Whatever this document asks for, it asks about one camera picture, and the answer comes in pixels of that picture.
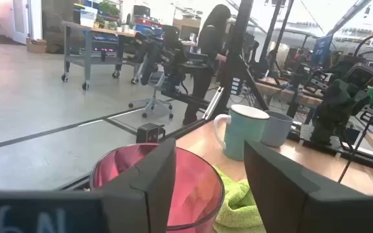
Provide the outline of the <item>blue screen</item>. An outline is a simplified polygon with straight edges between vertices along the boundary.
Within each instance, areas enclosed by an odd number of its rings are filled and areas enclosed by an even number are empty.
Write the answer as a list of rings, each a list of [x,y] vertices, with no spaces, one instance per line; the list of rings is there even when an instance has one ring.
[[[323,67],[323,65],[325,64],[325,59],[329,55],[332,40],[332,34],[323,36],[316,40],[310,61],[310,65],[312,67]]]

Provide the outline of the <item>cardboard box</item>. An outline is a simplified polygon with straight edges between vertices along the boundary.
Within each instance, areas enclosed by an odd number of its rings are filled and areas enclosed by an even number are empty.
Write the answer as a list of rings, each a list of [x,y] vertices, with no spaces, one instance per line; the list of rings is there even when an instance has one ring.
[[[47,42],[43,39],[26,38],[27,51],[37,54],[44,54],[47,50]]]

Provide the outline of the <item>silver aluminium strut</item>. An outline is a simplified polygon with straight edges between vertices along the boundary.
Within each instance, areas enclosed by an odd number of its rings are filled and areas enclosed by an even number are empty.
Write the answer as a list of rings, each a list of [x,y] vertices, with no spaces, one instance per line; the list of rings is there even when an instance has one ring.
[[[224,88],[223,87],[219,87],[217,89],[217,91],[215,92],[212,100],[210,101],[206,111],[204,112],[204,115],[202,117],[202,119],[204,120],[209,120],[218,104],[218,102],[220,101],[220,98],[223,94],[223,91],[224,91]]]

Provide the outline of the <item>lime green microfibre towel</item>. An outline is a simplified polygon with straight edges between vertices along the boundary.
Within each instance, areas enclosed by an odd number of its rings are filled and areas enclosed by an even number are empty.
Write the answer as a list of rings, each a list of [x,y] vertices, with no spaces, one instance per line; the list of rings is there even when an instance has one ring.
[[[220,169],[225,197],[213,224],[215,233],[266,233],[248,180],[233,181]]]

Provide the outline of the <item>person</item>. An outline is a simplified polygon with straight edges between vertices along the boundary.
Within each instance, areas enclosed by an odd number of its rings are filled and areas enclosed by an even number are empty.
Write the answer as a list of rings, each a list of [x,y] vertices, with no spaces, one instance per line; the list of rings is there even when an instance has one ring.
[[[216,62],[226,61],[226,55],[221,53],[223,37],[231,11],[223,4],[216,5],[207,16],[198,37],[198,48],[201,54],[209,57],[210,68],[194,75],[194,88],[192,96],[204,99],[212,77],[216,70]]]

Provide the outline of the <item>teal mug with white handle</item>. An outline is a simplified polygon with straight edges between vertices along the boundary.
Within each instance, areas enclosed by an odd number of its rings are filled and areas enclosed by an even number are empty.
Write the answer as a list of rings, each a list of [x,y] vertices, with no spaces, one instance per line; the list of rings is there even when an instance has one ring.
[[[269,115],[260,109],[233,104],[228,114],[220,114],[213,120],[216,140],[223,148],[226,157],[235,161],[243,161],[244,141],[260,142]],[[224,121],[225,134],[218,136],[218,123]]]

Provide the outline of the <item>black aluminium rig frame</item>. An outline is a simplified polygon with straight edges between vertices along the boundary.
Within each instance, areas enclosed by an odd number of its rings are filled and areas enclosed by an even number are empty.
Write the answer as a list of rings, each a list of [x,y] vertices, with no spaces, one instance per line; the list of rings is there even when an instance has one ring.
[[[261,97],[258,89],[256,88],[256,82],[253,80],[253,77],[251,76],[250,72],[248,71],[247,64],[243,60],[241,51],[242,51],[242,45],[243,45],[243,35],[245,30],[245,23],[250,21],[250,8],[253,5],[254,0],[243,0],[242,3],[240,3],[240,6],[238,8],[238,21],[236,22],[236,28],[234,29],[233,33],[231,34],[231,42],[229,43],[228,49],[229,53],[227,55],[227,61],[225,64],[225,68],[227,69],[224,77],[224,81],[221,83],[221,86],[224,88],[223,94],[220,98],[220,101],[218,102],[215,112],[221,113],[221,110],[226,111],[227,109],[227,97],[230,97],[230,90],[229,87],[232,85],[232,69],[234,68],[234,65],[240,66],[240,68],[237,68],[239,73],[242,76],[245,76],[246,82],[248,86],[251,88],[253,94],[255,95],[256,99],[258,100],[260,107],[265,111],[268,109],[268,106],[264,102],[263,98]],[[164,52],[164,45],[162,43],[158,43],[156,41],[153,41],[156,45],[153,46],[153,49],[151,50],[150,58],[148,59],[147,63],[147,69],[146,71],[149,72],[149,68],[152,67],[152,65],[157,61],[158,56],[160,57]],[[194,104],[196,107],[205,108],[207,109],[210,102],[206,102],[204,100],[198,100],[195,97],[192,96],[181,96],[181,94],[173,94],[172,98],[175,98],[177,100],[180,100],[182,102],[188,103],[188,104]],[[167,134],[165,137],[162,137],[159,139],[158,142],[162,142],[166,139],[180,139],[181,137],[185,136],[187,133],[192,132],[193,130],[200,128],[204,124],[209,122],[209,120],[196,120],[193,123],[182,127],[173,133]],[[83,175],[82,177],[77,178],[76,180],[73,180],[69,183],[63,184],[62,186],[54,189],[54,190],[83,190],[84,188],[89,188],[89,173]]]

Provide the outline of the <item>wheeled workbench with wooden top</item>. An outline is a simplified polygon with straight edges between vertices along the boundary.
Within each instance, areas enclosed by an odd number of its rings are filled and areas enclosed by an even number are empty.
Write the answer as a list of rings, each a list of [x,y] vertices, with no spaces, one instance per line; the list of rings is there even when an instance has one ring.
[[[64,27],[64,54],[63,54],[63,61],[64,61],[64,72],[61,76],[63,82],[67,82],[69,79],[69,68],[70,64],[79,65],[84,68],[84,82],[82,84],[82,89],[87,91],[89,89],[89,82],[91,80],[91,66],[92,65],[114,65],[115,70],[112,73],[113,78],[120,78],[120,71],[123,65],[131,65],[127,58],[123,57],[124,52],[124,45],[126,40],[129,38],[134,38],[138,31],[133,29],[124,29],[118,28],[117,30],[110,30],[104,28],[93,28],[87,27],[83,25],[79,25],[77,23],[72,23],[69,21],[62,21],[62,26]],[[71,55],[71,31],[77,30],[80,32],[85,32],[85,46],[84,46],[84,54],[75,56]],[[117,38],[117,42],[114,41],[104,41],[104,40],[96,40],[94,39],[95,34],[103,33],[115,36]],[[110,43],[116,46],[116,55],[111,57],[110,59],[107,58],[107,51],[106,50],[99,50],[100,56],[92,56],[94,51],[93,42],[99,43]]]

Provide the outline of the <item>pink faceted plastic cup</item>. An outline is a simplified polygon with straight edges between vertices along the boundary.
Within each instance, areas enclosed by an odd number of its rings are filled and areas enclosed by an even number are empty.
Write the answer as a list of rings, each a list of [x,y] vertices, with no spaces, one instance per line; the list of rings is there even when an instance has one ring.
[[[92,169],[90,189],[100,188],[157,146],[157,143],[140,143],[110,151]],[[191,151],[177,148],[176,160],[166,233],[212,233],[225,197],[223,181],[212,165]]]

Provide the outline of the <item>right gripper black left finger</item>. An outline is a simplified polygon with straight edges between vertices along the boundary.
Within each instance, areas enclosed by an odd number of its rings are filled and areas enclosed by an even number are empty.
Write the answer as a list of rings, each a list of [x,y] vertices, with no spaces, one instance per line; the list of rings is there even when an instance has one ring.
[[[167,139],[100,186],[109,233],[165,233],[176,171],[176,141]]]

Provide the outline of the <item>grey office chair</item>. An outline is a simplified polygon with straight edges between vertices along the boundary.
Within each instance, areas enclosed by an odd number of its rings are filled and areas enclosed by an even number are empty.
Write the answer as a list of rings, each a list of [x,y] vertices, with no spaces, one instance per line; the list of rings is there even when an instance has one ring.
[[[148,81],[148,86],[153,88],[152,96],[149,99],[134,100],[128,104],[128,107],[133,109],[134,107],[140,107],[141,104],[145,104],[142,108],[143,118],[148,118],[152,115],[158,115],[160,117],[168,115],[169,119],[173,119],[172,104],[169,101],[160,100],[157,97],[157,93],[163,90],[165,80],[166,76],[164,72],[158,71],[152,73]]]

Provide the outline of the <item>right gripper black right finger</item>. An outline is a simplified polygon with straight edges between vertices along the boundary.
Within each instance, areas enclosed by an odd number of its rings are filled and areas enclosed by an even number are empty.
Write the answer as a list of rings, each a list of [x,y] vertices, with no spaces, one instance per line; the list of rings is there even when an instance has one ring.
[[[246,141],[244,166],[267,233],[373,233],[373,196]]]

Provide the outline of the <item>grey ceramic mug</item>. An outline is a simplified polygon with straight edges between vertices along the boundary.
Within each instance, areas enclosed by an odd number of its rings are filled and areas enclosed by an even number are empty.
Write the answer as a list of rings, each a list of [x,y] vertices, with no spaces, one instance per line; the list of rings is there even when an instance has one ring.
[[[275,111],[266,111],[269,120],[266,123],[261,142],[267,146],[280,147],[288,137],[293,124],[290,116]]]

